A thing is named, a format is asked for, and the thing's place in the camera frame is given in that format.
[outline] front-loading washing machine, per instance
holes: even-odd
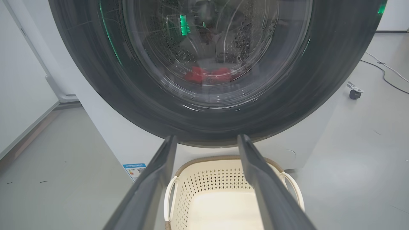
[[[175,170],[200,157],[238,155],[240,133],[284,169],[302,167],[384,4],[16,2],[20,20],[31,21],[29,35],[41,41],[119,162],[148,164],[163,138],[176,135]]]

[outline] caster wheel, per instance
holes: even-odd
[[[357,92],[357,91],[355,91],[355,90],[351,90],[351,92],[349,92],[349,98],[351,98],[351,99],[356,100],[356,99],[358,99],[358,98],[360,98],[360,97],[361,97],[361,93],[360,93],[360,92]]]

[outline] basket handle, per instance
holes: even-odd
[[[179,179],[177,176],[172,178],[172,180],[169,182],[168,187],[166,188],[165,192],[165,202],[163,205],[163,213],[165,216],[165,221],[171,221],[173,217],[173,209],[175,208],[175,200],[176,200],[176,191],[178,190],[178,182]],[[172,191],[172,187],[175,185],[175,190],[173,192],[173,199],[172,199],[172,207],[171,211],[169,212],[169,199]]]
[[[301,194],[301,190],[298,187],[298,184],[295,182],[295,180],[292,178],[292,176],[290,176],[288,173],[286,173],[284,171],[280,174],[280,177],[281,177],[282,182],[284,183],[284,186],[287,187],[287,185],[285,183],[285,179],[287,179],[290,182],[292,188],[295,191],[295,195],[297,196],[298,205],[300,206],[301,210],[303,210],[303,212],[305,212],[304,199],[303,199],[303,195]]]

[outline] black wheel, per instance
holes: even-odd
[[[357,91],[355,91],[355,90],[351,90],[351,92],[349,92],[349,98],[351,98],[351,99],[356,100],[356,99],[358,99],[358,98],[360,98],[360,97],[361,97],[361,93],[360,93],[360,92],[357,92]]]
[[[116,111],[161,138],[225,147],[320,107],[358,64],[385,0],[49,2],[73,60]]]

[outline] white cable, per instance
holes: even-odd
[[[374,55],[368,53],[365,51],[365,53],[369,54],[371,57],[373,57],[374,59],[376,59],[378,61],[378,64],[382,64],[384,66],[386,66],[388,69],[392,70],[394,73],[396,73],[398,76],[400,76],[403,80],[405,80],[406,82],[409,82],[408,79],[404,78],[402,75],[400,75],[400,73],[398,73],[396,70],[392,69],[391,67],[389,67],[387,64],[381,62],[379,59],[377,59]]]

